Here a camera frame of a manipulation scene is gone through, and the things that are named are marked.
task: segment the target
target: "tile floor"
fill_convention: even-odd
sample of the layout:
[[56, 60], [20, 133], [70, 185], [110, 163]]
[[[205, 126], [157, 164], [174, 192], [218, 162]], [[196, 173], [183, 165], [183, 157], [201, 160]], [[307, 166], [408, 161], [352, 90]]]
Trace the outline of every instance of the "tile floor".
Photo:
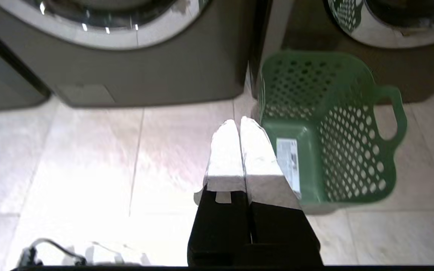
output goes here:
[[[115, 110], [74, 110], [52, 98], [0, 113], [0, 271], [38, 237], [81, 254], [98, 242], [144, 264], [186, 265], [212, 134], [255, 104], [246, 91], [229, 101]], [[434, 96], [405, 111], [393, 194], [309, 216], [326, 264], [434, 264]], [[391, 108], [375, 112], [381, 134], [392, 134]], [[48, 247], [41, 254], [46, 264], [67, 261]]]

